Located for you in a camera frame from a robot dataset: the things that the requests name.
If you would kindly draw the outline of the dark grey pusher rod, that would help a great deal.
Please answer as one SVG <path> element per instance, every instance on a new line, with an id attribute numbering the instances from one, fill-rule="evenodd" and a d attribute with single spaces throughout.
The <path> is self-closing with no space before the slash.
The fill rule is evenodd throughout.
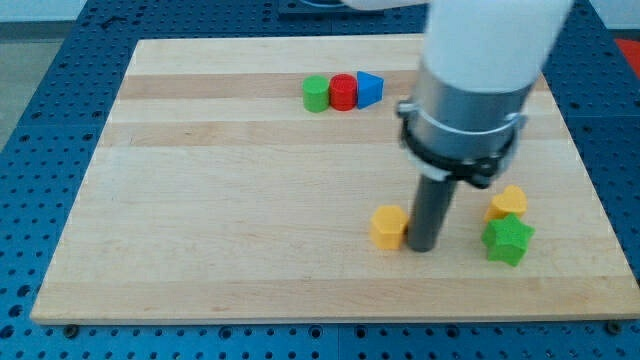
<path id="1" fill-rule="evenodd" d="M 456 187 L 455 181 L 420 177 L 407 230 L 411 250 L 429 252 L 436 247 Z"/>

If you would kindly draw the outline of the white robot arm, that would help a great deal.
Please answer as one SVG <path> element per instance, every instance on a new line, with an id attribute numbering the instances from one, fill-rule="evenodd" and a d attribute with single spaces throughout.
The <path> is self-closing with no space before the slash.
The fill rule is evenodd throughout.
<path id="1" fill-rule="evenodd" d="M 396 106 L 421 174 L 407 243 L 432 250 L 458 182 L 486 189 L 509 167 L 522 108 L 573 0 L 435 0 L 415 85 Z"/>

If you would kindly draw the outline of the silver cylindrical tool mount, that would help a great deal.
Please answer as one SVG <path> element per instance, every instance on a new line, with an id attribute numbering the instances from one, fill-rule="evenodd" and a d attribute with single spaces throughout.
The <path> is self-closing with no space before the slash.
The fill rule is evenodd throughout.
<path id="1" fill-rule="evenodd" d="M 486 189 L 516 153 L 530 90 L 463 90 L 422 64 L 411 96 L 396 106 L 401 146 L 424 176 Z"/>

